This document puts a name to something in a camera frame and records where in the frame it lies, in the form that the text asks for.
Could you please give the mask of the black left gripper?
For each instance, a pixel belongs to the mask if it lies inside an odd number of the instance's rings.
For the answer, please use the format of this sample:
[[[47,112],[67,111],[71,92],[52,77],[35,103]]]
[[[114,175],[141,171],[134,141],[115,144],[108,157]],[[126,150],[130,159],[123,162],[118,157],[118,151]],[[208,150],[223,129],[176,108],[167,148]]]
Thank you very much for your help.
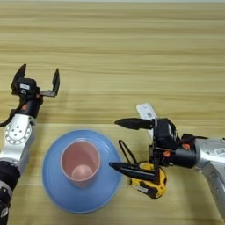
[[[26,64],[23,64],[18,71],[16,72],[12,83],[11,83],[11,93],[13,95],[17,94],[16,82],[19,78],[23,78],[25,76]],[[54,73],[53,88],[48,91],[40,91],[40,94],[35,94],[32,96],[19,96],[19,105],[15,110],[15,113],[24,114],[33,118],[36,118],[39,113],[40,106],[43,104],[43,96],[55,98],[58,94],[60,87],[60,73],[59,69],[57,69]]]

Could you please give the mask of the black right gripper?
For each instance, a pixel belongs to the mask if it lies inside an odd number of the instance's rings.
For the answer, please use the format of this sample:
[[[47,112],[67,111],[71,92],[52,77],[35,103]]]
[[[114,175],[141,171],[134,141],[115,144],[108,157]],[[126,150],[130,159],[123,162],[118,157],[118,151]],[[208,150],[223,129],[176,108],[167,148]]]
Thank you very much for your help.
[[[155,126],[154,120],[144,120],[138,118],[127,118],[115,121],[116,125],[128,129],[152,129]],[[189,146],[184,149],[177,144],[163,144],[154,143],[149,146],[150,161],[157,162],[160,166],[169,167],[172,165],[192,168],[196,164],[196,149]],[[110,162],[109,166],[129,177],[144,181],[158,182],[160,180],[159,169],[142,169],[138,164],[131,163],[114,163]]]

